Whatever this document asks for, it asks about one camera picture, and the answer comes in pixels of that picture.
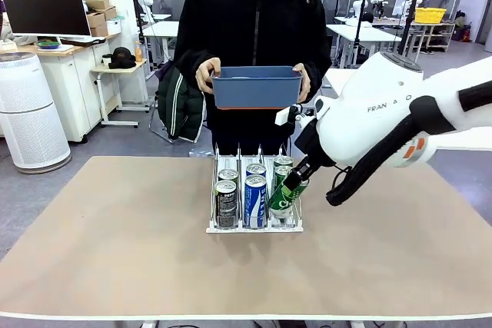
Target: floor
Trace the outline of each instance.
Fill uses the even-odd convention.
[[[429,77],[448,68],[456,68],[491,54],[484,52],[483,45],[453,43],[448,53],[421,55],[419,64]],[[148,83],[149,94],[153,94],[157,81]],[[25,229],[45,209],[48,203],[77,173],[84,163],[95,155],[131,155],[131,156],[171,156],[187,157],[207,154],[211,150],[211,135],[203,130],[197,144],[177,142],[173,145],[164,142],[147,129],[150,116],[141,112],[122,112],[112,114],[114,119],[136,120],[141,127],[96,128],[90,133],[87,144],[71,146],[71,162],[58,171],[48,174],[27,176],[18,173],[8,154],[4,139],[0,139],[0,259],[6,255],[15,241]],[[477,210],[478,213],[492,225],[492,153],[478,151],[438,151],[430,164],[458,191],[460,191]],[[162,327],[176,324],[170,322]],[[249,328],[254,327],[251,321],[222,321],[222,322],[193,322],[200,328],[219,326],[220,328]],[[332,327],[347,326],[345,322],[310,322],[308,326],[318,328],[324,324]],[[42,320],[16,320],[0,318],[0,328],[108,328],[109,322],[51,322]],[[138,327],[138,323],[130,324],[130,328]],[[264,328],[274,328],[273,323],[263,322]],[[492,319],[409,323],[410,328],[485,328],[492,326]]]

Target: blue plastic basket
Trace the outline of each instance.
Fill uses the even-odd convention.
[[[292,67],[223,67],[212,75],[215,105],[219,109],[286,108],[296,104],[302,74]]]

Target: computer monitor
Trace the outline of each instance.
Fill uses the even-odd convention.
[[[403,13],[403,3],[407,0],[395,0],[392,15],[402,15]]]
[[[82,0],[3,0],[14,35],[90,36]]]

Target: white cabinet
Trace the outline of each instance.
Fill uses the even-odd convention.
[[[80,142],[91,126],[75,60],[71,55],[40,59],[67,140]]]
[[[100,56],[109,53],[108,44],[85,48],[65,57],[39,57],[52,92],[67,140],[81,142],[102,119],[101,102],[91,69]],[[108,111],[115,108],[112,84],[105,86]]]

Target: person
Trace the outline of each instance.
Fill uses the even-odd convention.
[[[331,65],[321,0],[185,0],[175,63],[204,92],[212,144],[221,154],[277,154],[294,127],[275,125],[276,110],[219,110],[211,73],[224,66],[289,65],[302,73],[308,102]]]

